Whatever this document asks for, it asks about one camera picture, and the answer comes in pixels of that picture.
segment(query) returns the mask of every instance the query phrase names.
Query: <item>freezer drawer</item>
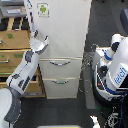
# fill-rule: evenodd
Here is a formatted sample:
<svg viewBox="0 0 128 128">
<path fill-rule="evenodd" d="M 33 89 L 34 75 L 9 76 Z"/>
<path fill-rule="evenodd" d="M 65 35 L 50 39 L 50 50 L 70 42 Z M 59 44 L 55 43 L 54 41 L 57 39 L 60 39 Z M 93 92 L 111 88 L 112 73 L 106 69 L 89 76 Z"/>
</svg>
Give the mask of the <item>freezer drawer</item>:
<svg viewBox="0 0 128 128">
<path fill-rule="evenodd" d="M 30 10 L 24 0 L 31 26 Z M 50 45 L 41 58 L 83 56 L 91 0 L 31 0 L 32 14 L 39 39 L 49 37 Z M 40 15 L 40 7 L 47 6 L 48 17 Z"/>
<path fill-rule="evenodd" d="M 82 58 L 53 60 L 40 59 L 39 66 L 43 78 L 79 77 Z"/>
<path fill-rule="evenodd" d="M 44 79 L 47 99 L 77 98 L 79 79 Z"/>
</svg>

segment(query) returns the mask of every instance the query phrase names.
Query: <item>sticker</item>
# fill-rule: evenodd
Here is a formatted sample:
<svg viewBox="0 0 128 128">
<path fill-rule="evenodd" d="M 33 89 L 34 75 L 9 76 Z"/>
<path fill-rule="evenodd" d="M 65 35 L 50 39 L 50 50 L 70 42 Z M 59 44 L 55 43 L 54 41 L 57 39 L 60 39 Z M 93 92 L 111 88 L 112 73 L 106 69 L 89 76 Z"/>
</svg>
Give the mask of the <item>sticker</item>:
<svg viewBox="0 0 128 128">
<path fill-rule="evenodd" d="M 14 58 L 23 58 L 23 54 L 22 53 L 18 53 L 18 54 L 13 54 Z"/>
<path fill-rule="evenodd" d="M 13 69 L 13 68 L 9 68 L 10 70 Z"/>
<path fill-rule="evenodd" d="M 8 33 L 7 36 L 8 36 L 9 39 L 14 38 L 13 35 L 12 35 L 11 33 Z"/>
<path fill-rule="evenodd" d="M 1 55 L 1 58 L 5 58 L 6 56 L 5 55 Z"/>
<path fill-rule="evenodd" d="M 40 17 L 49 17 L 49 6 L 47 3 L 38 3 L 37 8 Z"/>
</svg>

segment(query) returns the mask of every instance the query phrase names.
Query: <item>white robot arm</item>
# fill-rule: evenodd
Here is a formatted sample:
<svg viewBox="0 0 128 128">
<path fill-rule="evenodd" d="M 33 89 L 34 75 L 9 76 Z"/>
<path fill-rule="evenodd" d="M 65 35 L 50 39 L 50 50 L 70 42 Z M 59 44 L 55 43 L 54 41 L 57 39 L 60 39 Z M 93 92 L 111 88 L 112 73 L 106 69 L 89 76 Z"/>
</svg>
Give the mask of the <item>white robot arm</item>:
<svg viewBox="0 0 128 128">
<path fill-rule="evenodd" d="M 48 37 L 45 40 L 42 51 L 48 45 Z M 13 128 L 20 115 L 20 95 L 24 94 L 31 81 L 39 62 L 39 52 L 25 51 L 22 62 L 14 73 L 7 79 L 7 88 L 0 90 L 0 128 Z"/>
</svg>

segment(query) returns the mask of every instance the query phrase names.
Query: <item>white panel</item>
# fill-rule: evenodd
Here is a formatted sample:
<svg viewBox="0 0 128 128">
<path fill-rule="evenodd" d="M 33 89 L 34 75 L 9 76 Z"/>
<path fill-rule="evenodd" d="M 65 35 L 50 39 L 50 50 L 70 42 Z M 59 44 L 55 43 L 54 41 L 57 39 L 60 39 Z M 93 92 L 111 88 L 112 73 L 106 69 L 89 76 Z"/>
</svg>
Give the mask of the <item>white panel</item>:
<svg viewBox="0 0 128 128">
<path fill-rule="evenodd" d="M 52 81 L 54 80 L 43 80 L 47 99 L 77 98 L 79 79 L 69 79 L 65 84 Z"/>
<path fill-rule="evenodd" d="M 31 0 L 31 3 L 36 29 L 42 34 L 39 38 L 44 40 L 49 36 L 50 42 L 40 58 L 82 56 L 88 32 L 91 0 Z M 48 18 L 39 17 L 38 3 L 49 5 Z"/>
<path fill-rule="evenodd" d="M 68 77 L 80 77 L 80 71 L 82 66 L 82 59 L 74 60 L 48 60 L 39 61 L 43 78 L 68 78 Z"/>
</svg>

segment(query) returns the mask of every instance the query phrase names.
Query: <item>black floor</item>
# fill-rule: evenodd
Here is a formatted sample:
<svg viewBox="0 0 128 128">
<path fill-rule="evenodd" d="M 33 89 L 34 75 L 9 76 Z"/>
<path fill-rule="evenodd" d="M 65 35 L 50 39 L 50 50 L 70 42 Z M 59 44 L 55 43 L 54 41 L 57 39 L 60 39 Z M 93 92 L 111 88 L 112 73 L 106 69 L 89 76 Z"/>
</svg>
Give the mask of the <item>black floor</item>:
<svg viewBox="0 0 128 128">
<path fill-rule="evenodd" d="M 127 0 L 124 3 L 121 0 L 105 0 L 104 3 L 101 0 L 92 0 L 85 52 L 91 51 L 92 44 L 100 47 L 110 46 L 114 33 L 126 36 L 120 23 L 120 12 L 125 8 L 128 8 Z M 80 86 L 84 87 L 83 80 L 80 81 Z M 22 99 L 22 114 L 14 128 L 36 128 L 41 125 L 79 125 L 83 128 L 92 128 L 91 115 L 98 117 L 103 128 L 105 119 L 101 115 L 101 110 L 87 109 L 85 99 L 85 94 L 80 91 L 77 99 Z"/>
</svg>

